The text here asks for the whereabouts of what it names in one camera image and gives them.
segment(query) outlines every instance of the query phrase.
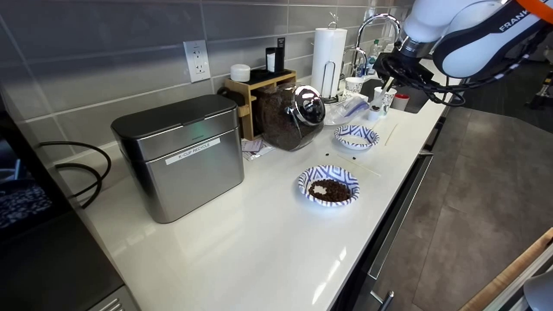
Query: bowl with coffee grounds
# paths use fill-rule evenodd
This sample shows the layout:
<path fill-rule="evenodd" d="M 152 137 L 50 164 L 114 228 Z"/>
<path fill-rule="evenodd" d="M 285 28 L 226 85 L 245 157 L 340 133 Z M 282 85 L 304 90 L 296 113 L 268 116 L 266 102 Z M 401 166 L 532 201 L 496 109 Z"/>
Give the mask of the bowl with coffee grounds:
<path fill-rule="evenodd" d="M 368 151 L 379 142 L 379 135 L 365 126 L 360 125 L 349 125 L 342 126 L 335 132 L 334 138 L 351 151 Z"/>
<path fill-rule="evenodd" d="M 339 166 L 315 166 L 297 178 L 299 192 L 311 202 L 339 208 L 360 197 L 358 180 Z"/>

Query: faucet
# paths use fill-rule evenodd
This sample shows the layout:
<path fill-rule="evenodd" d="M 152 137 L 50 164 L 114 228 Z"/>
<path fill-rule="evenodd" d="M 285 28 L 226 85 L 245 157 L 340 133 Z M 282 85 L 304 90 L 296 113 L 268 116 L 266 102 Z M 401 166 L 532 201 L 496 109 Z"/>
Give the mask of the faucet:
<path fill-rule="evenodd" d="M 353 76 L 358 76 L 358 57 L 360 57 L 360 54 L 365 54 L 363 49 L 361 49 L 363 31 L 365 31 L 365 28 L 372 26 L 375 21 L 389 21 L 389 23 L 392 23 L 394 30 L 396 30 L 396 40 L 403 42 L 403 26 L 401 26 L 399 19 L 396 19 L 391 14 L 377 14 L 377 16 L 366 17 L 361 23 L 360 30 L 358 30 L 356 49 L 353 52 L 353 62 L 351 62 L 351 75 Z"/>

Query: wooden shelf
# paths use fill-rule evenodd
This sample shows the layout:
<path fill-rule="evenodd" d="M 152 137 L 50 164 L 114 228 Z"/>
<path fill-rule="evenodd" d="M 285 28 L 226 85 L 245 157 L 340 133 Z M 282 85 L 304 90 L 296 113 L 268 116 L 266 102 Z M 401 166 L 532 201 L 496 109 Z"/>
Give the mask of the wooden shelf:
<path fill-rule="evenodd" d="M 275 76 L 270 80 L 256 81 L 256 83 L 237 83 L 232 80 L 225 80 L 225 88 L 242 94 L 245 99 L 245 106 L 239 109 L 240 125 L 242 125 L 242 137 L 252 140 L 254 138 L 254 118 L 252 118 L 252 106 L 258 100 L 258 97 L 252 95 L 252 92 L 266 88 L 266 87 L 277 87 L 290 83 L 296 85 L 296 73 L 285 73 L 282 76 Z"/>

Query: metal container lid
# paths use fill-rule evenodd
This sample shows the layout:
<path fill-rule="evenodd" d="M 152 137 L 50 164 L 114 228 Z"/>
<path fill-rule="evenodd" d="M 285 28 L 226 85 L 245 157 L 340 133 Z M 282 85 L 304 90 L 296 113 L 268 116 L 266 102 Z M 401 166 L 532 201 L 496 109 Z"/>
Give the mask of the metal container lid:
<path fill-rule="evenodd" d="M 235 107 L 237 104 L 225 97 L 204 95 L 118 118 L 111 128 L 123 138 L 138 140 L 152 133 L 202 121 L 209 116 L 232 111 Z"/>

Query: paper towel roll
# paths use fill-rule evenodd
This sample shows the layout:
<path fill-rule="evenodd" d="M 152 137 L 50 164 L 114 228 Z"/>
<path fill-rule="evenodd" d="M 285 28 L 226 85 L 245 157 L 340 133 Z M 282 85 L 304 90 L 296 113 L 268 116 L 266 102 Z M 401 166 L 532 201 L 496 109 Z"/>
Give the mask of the paper towel roll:
<path fill-rule="evenodd" d="M 347 30 L 342 28 L 315 30 L 311 85 L 323 99 L 335 97 L 339 88 L 346 36 Z"/>

